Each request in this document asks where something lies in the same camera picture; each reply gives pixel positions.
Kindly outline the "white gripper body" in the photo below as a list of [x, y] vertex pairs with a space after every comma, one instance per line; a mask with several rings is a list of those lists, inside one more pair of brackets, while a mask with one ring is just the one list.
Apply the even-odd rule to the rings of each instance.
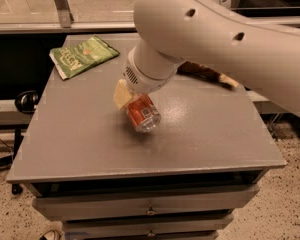
[[162, 54], [140, 39], [128, 53], [123, 75], [136, 93], [152, 93], [165, 86], [184, 60]]

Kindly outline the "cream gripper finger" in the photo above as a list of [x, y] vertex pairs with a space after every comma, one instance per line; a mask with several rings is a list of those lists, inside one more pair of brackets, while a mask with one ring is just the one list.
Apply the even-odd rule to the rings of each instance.
[[129, 86], [125, 79], [120, 79], [117, 82], [113, 101], [118, 107], [118, 109], [122, 109], [128, 102], [133, 99], [133, 94], [131, 93]]

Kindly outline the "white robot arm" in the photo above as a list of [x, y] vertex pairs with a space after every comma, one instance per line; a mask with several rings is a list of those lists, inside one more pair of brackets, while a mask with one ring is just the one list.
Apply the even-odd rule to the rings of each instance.
[[186, 61], [223, 73], [300, 117], [300, 29], [260, 24], [229, 9], [231, 0], [136, 0], [140, 36], [123, 76], [151, 93]]

